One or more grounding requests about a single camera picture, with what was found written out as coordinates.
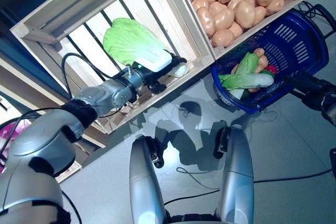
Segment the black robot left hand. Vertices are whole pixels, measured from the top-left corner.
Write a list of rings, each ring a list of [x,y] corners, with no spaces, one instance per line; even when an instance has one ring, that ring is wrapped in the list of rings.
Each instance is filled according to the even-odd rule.
[[[159,82],[159,79],[167,75],[174,67],[181,63],[187,63],[185,58],[171,54],[172,61],[163,69],[154,72],[147,67],[141,67],[140,72],[143,75],[143,84],[149,88],[153,94],[159,94],[166,89],[166,85]]]

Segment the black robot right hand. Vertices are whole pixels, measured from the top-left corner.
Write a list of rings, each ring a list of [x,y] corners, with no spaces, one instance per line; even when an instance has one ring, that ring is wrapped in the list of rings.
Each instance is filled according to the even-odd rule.
[[[299,98],[306,106],[321,104],[331,84],[306,72],[286,76],[285,83],[291,87],[290,94]]]

